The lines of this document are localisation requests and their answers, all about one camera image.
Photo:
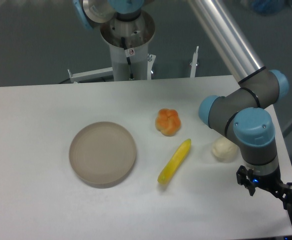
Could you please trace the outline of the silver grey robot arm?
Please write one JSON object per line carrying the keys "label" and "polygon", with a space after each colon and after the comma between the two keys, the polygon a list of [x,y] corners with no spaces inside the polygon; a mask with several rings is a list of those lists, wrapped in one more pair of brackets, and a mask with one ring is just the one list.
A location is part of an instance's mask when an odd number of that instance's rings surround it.
{"label": "silver grey robot arm", "polygon": [[[246,162],[237,182],[253,195],[256,188],[270,192],[292,210],[292,183],[283,183],[277,156],[275,129],[266,108],[284,97],[289,83],[278,70],[268,70],[220,0],[189,2],[239,89],[224,96],[209,96],[199,108],[207,126],[235,143]],[[87,28],[100,26],[113,50],[111,64],[116,81],[145,80],[148,56],[139,53],[152,39],[155,25],[142,10],[143,0],[75,0],[75,10]]]}

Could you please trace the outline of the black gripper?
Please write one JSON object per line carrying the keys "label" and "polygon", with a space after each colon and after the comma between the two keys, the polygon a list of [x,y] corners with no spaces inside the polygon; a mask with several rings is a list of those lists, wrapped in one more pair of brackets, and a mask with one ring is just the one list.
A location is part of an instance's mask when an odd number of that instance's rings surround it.
{"label": "black gripper", "polygon": [[236,172],[237,183],[244,186],[250,196],[255,194],[256,188],[260,188],[272,193],[283,203],[283,208],[292,206],[292,182],[283,183],[281,181],[280,167],[267,175],[256,175],[252,169],[247,169],[241,165]]}

